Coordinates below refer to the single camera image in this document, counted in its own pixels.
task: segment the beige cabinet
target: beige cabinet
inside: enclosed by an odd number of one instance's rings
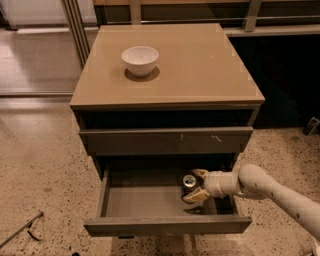
[[[158,50],[136,78],[121,53]],[[230,171],[264,97],[219,24],[102,26],[71,100],[102,179],[92,236],[240,233],[232,198],[181,200],[193,168]]]

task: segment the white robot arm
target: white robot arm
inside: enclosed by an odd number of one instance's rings
[[[192,173],[201,178],[202,184],[182,198],[186,203],[203,201],[210,196],[223,198],[226,195],[236,195],[252,199],[267,197],[320,241],[320,204],[281,185],[261,167],[246,164],[232,172],[194,169]],[[319,246],[313,250],[314,255],[320,256]]]

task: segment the drawer front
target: drawer front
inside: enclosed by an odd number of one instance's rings
[[[96,218],[85,222],[90,236],[148,236],[183,234],[236,234],[250,225],[250,217],[207,216],[171,218]]]
[[[155,155],[239,153],[253,132],[251,127],[82,130],[88,154]]]
[[[181,200],[179,168],[106,170],[97,216],[84,223],[91,236],[242,233],[250,217],[237,213],[232,197],[192,205]]]

